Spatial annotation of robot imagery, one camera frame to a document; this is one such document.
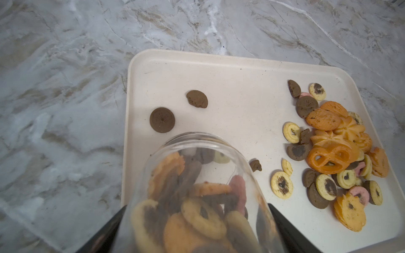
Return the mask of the yellow flower cookie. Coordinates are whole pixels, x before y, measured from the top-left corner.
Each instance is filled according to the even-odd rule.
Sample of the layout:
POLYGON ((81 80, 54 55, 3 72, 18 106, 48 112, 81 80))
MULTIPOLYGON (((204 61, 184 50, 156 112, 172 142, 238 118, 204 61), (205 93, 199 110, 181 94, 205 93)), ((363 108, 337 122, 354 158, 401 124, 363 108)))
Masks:
POLYGON ((333 208, 339 222, 351 231, 360 232, 366 225, 366 213, 359 197, 347 192, 345 195, 337 197, 333 208))

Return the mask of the small brown cookie crumb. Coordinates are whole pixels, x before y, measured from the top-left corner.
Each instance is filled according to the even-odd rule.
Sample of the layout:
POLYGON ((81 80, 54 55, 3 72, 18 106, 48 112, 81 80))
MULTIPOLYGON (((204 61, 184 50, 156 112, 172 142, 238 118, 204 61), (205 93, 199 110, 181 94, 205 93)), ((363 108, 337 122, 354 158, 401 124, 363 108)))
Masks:
POLYGON ((262 171, 262 165, 258 159, 251 160, 250 167, 252 169, 252 172, 262 171))

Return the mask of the yellow ring chocolate cookie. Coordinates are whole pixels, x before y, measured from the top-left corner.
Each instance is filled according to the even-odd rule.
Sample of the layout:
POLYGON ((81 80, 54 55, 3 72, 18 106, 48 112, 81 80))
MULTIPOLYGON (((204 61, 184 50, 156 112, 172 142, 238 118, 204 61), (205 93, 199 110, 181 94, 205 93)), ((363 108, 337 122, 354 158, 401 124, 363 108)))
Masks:
POLYGON ((294 186, 290 176, 283 172, 276 172, 271 178, 271 188, 276 196, 288 199, 292 196, 294 186))

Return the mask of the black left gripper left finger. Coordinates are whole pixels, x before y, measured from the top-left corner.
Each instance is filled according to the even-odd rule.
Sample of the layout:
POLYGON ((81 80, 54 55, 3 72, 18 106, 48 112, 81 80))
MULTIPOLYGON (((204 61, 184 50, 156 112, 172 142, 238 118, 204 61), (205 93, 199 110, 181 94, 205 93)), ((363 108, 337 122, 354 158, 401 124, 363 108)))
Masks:
POLYGON ((110 253, 127 206, 123 206, 76 253, 110 253))

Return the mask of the round brown chocolate cookie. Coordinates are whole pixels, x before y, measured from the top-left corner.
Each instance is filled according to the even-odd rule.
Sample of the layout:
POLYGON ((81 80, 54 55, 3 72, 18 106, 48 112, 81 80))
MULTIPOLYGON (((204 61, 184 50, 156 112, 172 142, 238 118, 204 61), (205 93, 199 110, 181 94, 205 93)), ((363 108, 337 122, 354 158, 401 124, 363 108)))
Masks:
POLYGON ((159 107, 153 110, 150 115, 150 125, 158 133, 170 132, 176 123, 176 119, 171 110, 159 107))

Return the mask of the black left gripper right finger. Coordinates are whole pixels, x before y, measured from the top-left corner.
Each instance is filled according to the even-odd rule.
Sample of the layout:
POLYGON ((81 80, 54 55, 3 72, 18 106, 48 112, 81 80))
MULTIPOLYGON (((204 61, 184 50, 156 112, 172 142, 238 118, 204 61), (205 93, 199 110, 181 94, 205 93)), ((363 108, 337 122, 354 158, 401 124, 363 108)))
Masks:
POLYGON ((321 253, 271 203, 268 206, 289 253, 321 253))

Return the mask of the jar with beige lid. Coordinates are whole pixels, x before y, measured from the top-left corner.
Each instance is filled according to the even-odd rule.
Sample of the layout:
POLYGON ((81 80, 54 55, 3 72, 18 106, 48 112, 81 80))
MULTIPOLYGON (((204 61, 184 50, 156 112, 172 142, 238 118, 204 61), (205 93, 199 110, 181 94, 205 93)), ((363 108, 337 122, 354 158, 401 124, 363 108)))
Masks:
POLYGON ((126 196, 113 253, 284 253, 246 159, 212 134, 186 132, 147 159, 126 196))

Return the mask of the oval brown chocolate cookie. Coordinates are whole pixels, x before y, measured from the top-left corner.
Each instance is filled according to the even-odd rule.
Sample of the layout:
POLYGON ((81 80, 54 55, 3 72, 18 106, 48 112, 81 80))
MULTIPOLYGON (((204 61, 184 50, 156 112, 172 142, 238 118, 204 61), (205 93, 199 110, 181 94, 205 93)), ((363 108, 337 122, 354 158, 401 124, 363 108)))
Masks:
POLYGON ((208 107, 208 98, 206 95, 198 90, 191 90, 186 94, 188 103, 196 108, 207 108, 208 107))

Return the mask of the orange chocolate chip cookie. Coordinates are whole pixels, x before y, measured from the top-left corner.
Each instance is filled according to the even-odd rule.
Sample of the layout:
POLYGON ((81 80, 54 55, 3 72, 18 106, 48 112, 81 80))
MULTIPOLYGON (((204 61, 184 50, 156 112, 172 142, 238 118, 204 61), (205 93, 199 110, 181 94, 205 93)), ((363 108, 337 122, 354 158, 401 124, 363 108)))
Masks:
POLYGON ((323 131, 332 131, 342 122, 337 114, 322 108, 309 113, 305 120, 310 126, 323 131))

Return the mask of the orange pretzel cookie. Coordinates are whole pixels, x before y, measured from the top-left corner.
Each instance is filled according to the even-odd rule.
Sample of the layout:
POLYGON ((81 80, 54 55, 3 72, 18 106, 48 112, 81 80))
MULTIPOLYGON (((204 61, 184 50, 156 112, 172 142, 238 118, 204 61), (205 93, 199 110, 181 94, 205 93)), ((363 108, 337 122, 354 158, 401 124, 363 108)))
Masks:
POLYGON ((325 147, 312 148, 306 162, 312 169, 321 174, 334 175, 344 171, 354 159, 355 155, 350 147, 331 143, 325 147))

